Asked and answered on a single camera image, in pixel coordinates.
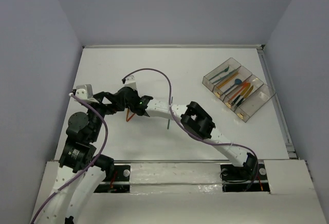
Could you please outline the orange plastic knife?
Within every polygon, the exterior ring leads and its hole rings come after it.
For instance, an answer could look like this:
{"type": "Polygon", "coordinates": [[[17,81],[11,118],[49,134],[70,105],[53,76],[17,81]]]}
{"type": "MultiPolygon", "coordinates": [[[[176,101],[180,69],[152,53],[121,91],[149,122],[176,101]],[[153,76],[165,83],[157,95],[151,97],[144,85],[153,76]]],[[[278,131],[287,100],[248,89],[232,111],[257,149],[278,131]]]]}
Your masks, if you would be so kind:
{"type": "Polygon", "coordinates": [[[230,100],[233,100],[242,90],[244,90],[246,87],[249,87],[250,86],[250,83],[249,82],[245,82],[240,88],[239,90],[233,95],[230,97],[230,100]]]}

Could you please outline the yellow knife black handle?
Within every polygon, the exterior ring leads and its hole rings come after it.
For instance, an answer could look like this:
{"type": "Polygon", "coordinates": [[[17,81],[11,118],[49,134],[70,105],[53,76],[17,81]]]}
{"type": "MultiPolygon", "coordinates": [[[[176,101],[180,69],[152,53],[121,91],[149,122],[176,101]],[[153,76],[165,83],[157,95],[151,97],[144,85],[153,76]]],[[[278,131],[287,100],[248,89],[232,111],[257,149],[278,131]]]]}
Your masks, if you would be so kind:
{"type": "Polygon", "coordinates": [[[248,90],[249,87],[250,87],[250,84],[248,84],[246,87],[244,87],[242,92],[230,103],[230,106],[233,106],[238,101],[238,99],[246,93],[246,91],[248,90]]]}

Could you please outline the teal fork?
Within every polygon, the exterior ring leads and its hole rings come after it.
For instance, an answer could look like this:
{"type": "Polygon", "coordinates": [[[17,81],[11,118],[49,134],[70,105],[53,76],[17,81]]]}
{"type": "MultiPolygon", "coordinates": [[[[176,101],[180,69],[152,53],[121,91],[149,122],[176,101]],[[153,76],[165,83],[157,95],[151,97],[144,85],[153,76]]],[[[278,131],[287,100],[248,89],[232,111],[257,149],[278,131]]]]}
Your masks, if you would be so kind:
{"type": "Polygon", "coordinates": [[[231,76],[233,73],[235,73],[236,71],[234,70],[234,71],[231,71],[231,72],[229,72],[228,74],[226,74],[225,76],[223,76],[223,77],[221,77],[221,78],[219,78],[218,80],[216,80],[216,81],[214,81],[213,82],[213,84],[216,84],[216,83],[219,83],[219,82],[221,82],[222,80],[224,80],[224,79],[226,79],[227,77],[229,77],[229,76],[231,76]]]}

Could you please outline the yellow knife dark handle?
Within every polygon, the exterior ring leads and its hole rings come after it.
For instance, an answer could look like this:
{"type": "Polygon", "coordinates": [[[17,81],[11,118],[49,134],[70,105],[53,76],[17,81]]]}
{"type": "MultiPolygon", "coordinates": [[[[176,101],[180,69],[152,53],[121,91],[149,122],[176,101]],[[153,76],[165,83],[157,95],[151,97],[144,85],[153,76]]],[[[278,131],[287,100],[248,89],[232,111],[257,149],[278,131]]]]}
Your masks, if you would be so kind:
{"type": "Polygon", "coordinates": [[[242,95],[242,96],[238,99],[238,101],[233,105],[234,109],[237,109],[237,107],[240,106],[240,105],[243,103],[243,101],[244,101],[245,99],[247,99],[247,97],[248,97],[248,96],[250,95],[250,93],[253,91],[253,88],[254,88],[254,86],[250,86],[250,87],[248,88],[248,90],[246,91],[246,93],[245,93],[244,95],[242,95]]]}

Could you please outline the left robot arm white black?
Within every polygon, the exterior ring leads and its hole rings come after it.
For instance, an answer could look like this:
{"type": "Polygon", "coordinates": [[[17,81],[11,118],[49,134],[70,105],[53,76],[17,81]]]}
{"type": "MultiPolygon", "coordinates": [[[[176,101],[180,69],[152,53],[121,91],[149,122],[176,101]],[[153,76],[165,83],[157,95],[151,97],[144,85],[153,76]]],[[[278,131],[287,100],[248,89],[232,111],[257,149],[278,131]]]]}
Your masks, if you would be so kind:
{"type": "Polygon", "coordinates": [[[113,158],[93,146],[102,127],[108,136],[104,117],[116,113],[114,105],[102,102],[110,94],[100,92],[88,99],[78,88],[70,96],[88,111],[74,113],[69,118],[54,185],[31,223],[77,223],[100,182],[115,176],[113,158]]]}

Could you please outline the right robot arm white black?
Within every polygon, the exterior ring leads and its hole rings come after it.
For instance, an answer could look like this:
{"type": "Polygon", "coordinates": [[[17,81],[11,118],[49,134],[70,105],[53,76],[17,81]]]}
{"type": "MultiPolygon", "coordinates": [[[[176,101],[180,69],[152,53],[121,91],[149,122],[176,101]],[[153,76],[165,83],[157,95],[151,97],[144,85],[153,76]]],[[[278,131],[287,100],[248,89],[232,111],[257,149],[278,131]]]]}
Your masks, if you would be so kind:
{"type": "Polygon", "coordinates": [[[211,116],[196,102],[187,105],[169,104],[151,96],[138,95],[131,87],[123,87],[111,97],[116,111],[128,108],[138,116],[170,119],[178,123],[193,139],[211,145],[236,168],[237,174],[248,179],[258,169],[258,159],[245,146],[231,142],[218,130],[211,116]]]}

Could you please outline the blue spoon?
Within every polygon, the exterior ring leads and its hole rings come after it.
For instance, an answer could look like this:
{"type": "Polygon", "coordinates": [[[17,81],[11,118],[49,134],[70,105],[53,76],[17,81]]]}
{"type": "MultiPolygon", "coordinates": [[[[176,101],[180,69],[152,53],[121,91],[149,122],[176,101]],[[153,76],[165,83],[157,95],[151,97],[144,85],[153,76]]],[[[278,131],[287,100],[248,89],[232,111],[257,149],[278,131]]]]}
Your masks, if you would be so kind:
{"type": "Polygon", "coordinates": [[[233,84],[232,86],[230,86],[228,89],[226,89],[226,90],[223,92],[223,94],[228,93],[228,92],[229,92],[230,90],[232,90],[235,86],[240,85],[241,83],[242,83],[242,80],[236,78],[236,79],[234,80],[234,84],[233,84]]]}

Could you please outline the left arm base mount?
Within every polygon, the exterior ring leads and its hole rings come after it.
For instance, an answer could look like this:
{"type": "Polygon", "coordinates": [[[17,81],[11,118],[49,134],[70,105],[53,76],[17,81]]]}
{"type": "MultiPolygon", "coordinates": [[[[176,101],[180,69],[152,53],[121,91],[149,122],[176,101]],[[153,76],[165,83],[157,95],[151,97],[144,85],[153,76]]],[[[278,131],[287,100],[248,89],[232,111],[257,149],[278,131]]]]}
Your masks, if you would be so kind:
{"type": "Polygon", "coordinates": [[[94,193],[129,193],[130,164],[115,164],[114,172],[107,176],[94,190],[94,193]]]}

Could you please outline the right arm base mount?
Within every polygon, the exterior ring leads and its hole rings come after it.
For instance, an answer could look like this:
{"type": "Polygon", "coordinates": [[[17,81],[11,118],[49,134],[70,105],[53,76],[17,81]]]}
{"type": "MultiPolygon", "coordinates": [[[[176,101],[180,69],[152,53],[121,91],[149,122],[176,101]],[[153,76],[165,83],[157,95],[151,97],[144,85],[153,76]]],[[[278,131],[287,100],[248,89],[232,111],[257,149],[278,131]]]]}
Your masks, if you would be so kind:
{"type": "Polygon", "coordinates": [[[242,176],[231,164],[221,164],[220,179],[224,193],[244,192],[252,180],[254,180],[253,184],[247,189],[247,192],[270,192],[264,163],[259,164],[257,178],[248,175],[242,176]]]}

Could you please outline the teal curved spoon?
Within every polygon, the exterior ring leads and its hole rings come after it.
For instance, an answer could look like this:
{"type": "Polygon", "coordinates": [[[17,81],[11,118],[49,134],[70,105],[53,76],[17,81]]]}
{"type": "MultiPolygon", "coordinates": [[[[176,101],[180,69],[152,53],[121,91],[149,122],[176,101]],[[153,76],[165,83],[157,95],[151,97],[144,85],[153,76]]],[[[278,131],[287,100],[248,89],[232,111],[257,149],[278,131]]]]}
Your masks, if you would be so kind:
{"type": "Polygon", "coordinates": [[[227,71],[229,70],[229,67],[230,67],[230,66],[227,66],[224,70],[222,70],[222,71],[220,71],[219,73],[217,73],[216,75],[212,76],[212,77],[210,78],[210,80],[216,78],[217,76],[219,76],[219,75],[222,74],[223,72],[227,72],[227,71]]]}

